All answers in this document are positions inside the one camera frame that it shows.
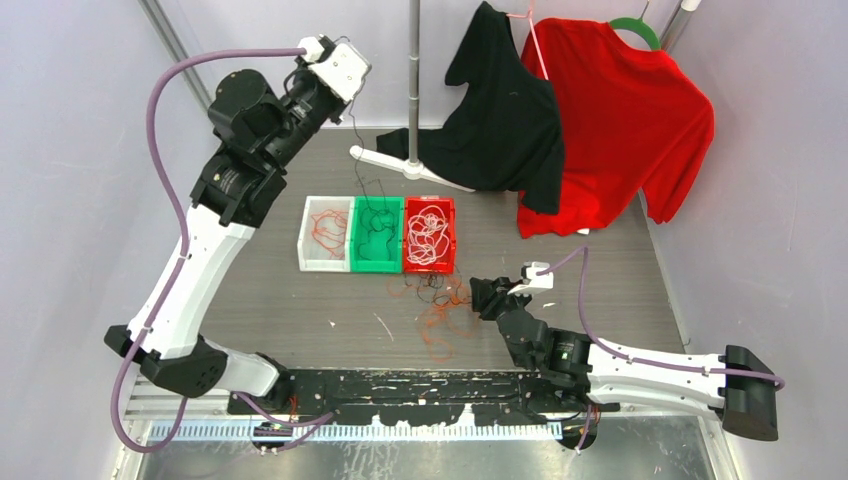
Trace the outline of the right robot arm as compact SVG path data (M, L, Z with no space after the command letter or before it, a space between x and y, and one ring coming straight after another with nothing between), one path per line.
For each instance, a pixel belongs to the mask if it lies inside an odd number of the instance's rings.
M513 293L516 285L506 277L471 278L471 309L497 325L515 366L555 385L565 409L588 402L676 409L716 420L738 437L778 440L779 382L750 349L674 354L553 328L527 310L532 298Z

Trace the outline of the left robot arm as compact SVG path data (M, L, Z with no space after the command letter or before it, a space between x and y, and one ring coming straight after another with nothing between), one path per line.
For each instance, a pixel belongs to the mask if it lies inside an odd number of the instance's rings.
M213 389L252 396L269 413L292 397L287 370L261 353L206 339L201 324L227 270L285 188L286 168L326 121L339 123L360 74L299 67L277 95L252 69L226 76L208 116L220 140L184 215L185 229L147 302L105 343L154 385L187 398Z

